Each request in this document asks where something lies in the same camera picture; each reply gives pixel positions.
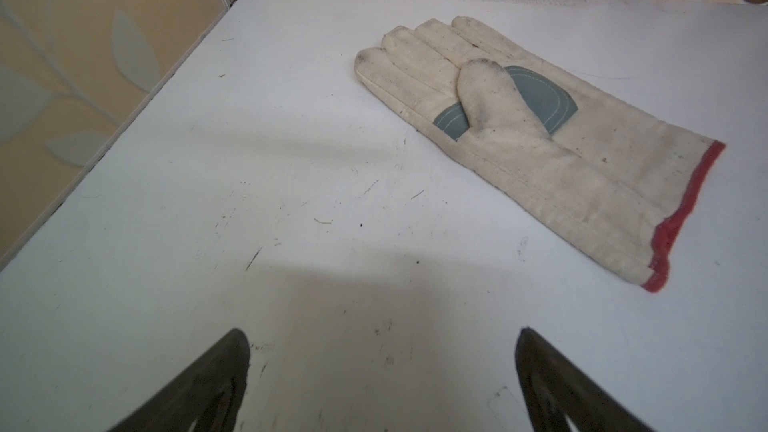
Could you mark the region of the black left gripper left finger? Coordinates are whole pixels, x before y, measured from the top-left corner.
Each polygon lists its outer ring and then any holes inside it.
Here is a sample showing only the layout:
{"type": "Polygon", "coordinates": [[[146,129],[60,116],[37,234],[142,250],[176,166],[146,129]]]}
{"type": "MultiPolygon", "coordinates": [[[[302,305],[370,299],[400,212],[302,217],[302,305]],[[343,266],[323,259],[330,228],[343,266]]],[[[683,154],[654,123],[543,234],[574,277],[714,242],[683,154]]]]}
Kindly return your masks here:
{"type": "Polygon", "coordinates": [[[232,431],[247,388],[250,344],[230,330],[114,431],[232,431]]]}

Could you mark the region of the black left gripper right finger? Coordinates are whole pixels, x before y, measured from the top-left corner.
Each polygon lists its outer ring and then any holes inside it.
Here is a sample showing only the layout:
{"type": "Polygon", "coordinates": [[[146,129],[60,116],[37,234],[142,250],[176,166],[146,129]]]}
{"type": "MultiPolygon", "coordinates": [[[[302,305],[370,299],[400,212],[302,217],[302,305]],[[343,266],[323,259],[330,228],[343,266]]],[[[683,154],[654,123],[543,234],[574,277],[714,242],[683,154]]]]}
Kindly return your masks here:
{"type": "Polygon", "coordinates": [[[530,327],[520,331],[515,364],[535,431],[650,429],[530,327]]]}

